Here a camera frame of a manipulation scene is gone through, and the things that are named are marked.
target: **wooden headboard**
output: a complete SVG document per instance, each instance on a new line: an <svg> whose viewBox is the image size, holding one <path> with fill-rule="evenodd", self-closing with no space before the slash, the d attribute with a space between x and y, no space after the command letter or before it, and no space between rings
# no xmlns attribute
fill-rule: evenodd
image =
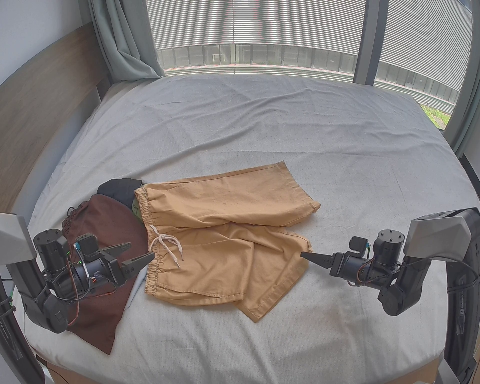
<svg viewBox="0 0 480 384"><path fill-rule="evenodd" d="M51 137L107 75L89 23L45 48L0 85L0 212L11 212Z"/></svg>

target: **curtain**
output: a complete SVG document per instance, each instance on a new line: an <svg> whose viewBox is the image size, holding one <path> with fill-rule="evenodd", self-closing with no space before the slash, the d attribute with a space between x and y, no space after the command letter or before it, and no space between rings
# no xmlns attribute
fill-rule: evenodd
<svg viewBox="0 0 480 384"><path fill-rule="evenodd" d="M89 0L92 22L114 82L165 76L145 0Z"/></svg>
<svg viewBox="0 0 480 384"><path fill-rule="evenodd" d="M461 157L480 123L480 0L472 0L472 43L467 71L444 138Z"/></svg>

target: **mattress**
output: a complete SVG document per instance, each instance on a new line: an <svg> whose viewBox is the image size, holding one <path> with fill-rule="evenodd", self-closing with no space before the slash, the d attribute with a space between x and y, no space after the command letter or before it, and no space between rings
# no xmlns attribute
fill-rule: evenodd
<svg viewBox="0 0 480 384"><path fill-rule="evenodd" d="M440 132L410 96L275 75L195 75L113 86L40 196L32 235L110 178L146 182L284 160L320 210L292 230L315 252L352 236L406 234L421 215L480 203ZM418 304L384 313L378 291L311 264L255 324L231 304L181 307L144 293L124 311L110 356L70 332L16 317L50 362L99 383L384 383L436 358L446 332L445 265Z"/></svg>

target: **bed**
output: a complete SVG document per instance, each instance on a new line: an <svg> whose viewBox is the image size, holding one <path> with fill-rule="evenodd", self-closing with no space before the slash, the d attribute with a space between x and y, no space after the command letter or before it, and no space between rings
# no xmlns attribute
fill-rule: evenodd
<svg viewBox="0 0 480 384"><path fill-rule="evenodd" d="M418 216L480 202L435 126L410 97L274 75L195 75L113 85L41 193L32 235L111 178L160 182L285 161L320 210L292 229L315 252L351 236L406 233ZM138 290L110 356L15 313L32 348L99 383L385 383L435 361L446 332L445 266L420 302L386 315L378 292L311 264L259 323L233 305L180 307Z"/></svg>

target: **brown shorts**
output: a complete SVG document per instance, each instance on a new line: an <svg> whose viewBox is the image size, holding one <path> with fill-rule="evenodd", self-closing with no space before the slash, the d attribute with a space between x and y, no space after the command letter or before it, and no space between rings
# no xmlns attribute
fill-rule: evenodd
<svg viewBox="0 0 480 384"><path fill-rule="evenodd" d="M233 302L259 321L307 269L309 241L284 227L320 204L284 162L213 176L146 184L135 191L149 244L160 234L183 248L154 242L145 292L177 305Z"/></svg>

